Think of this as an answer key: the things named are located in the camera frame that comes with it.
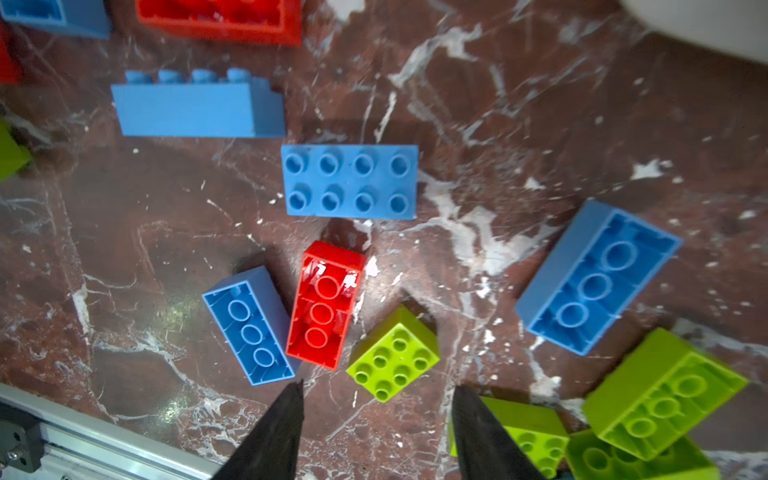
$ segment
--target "marble surface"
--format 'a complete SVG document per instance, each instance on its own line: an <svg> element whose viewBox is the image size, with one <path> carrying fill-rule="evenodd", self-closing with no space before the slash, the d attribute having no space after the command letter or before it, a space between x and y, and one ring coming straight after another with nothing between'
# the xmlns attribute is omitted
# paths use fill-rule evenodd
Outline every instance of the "marble surface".
<svg viewBox="0 0 768 480"><path fill-rule="evenodd" d="M442 361L386 404L305 364L300 478L458 478L461 382L582 429L581 399L657 325L753 382L692 436L724 478L768 478L768 68L612 1L307 0L301 48L172 38L107 4L110 41L12 29L27 78L0 108L35 162L0 184L1 381L223 462L283 385L250 386L200 293L266 264L289 305L322 239L377 267L343 365L401 302ZM418 144L416 220L288 217L281 141L121 136L127 68L230 66L285 94L287 142ZM590 197L685 243L578 357L512 307Z"/></svg>

